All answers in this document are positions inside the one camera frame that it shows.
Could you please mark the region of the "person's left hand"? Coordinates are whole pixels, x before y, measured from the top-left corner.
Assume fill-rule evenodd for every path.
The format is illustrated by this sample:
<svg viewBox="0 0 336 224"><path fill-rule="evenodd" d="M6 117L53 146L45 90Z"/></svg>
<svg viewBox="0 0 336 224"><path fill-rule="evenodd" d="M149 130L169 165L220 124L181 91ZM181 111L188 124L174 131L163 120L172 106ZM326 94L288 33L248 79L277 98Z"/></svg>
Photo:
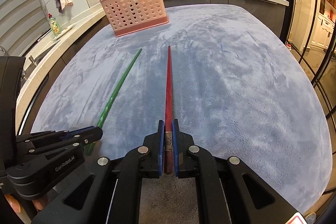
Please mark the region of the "person's left hand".
<svg viewBox="0 0 336 224"><path fill-rule="evenodd" d="M21 213L23 211L22 205L19 203L17 199L15 199L11 194L5 195L5 198L7 199L8 203L12 207L12 209L17 213ZM44 207L46 207L49 203L49 197L48 195L43 196L42 198L33 200L34 207L37 209L37 211L43 210Z"/></svg>

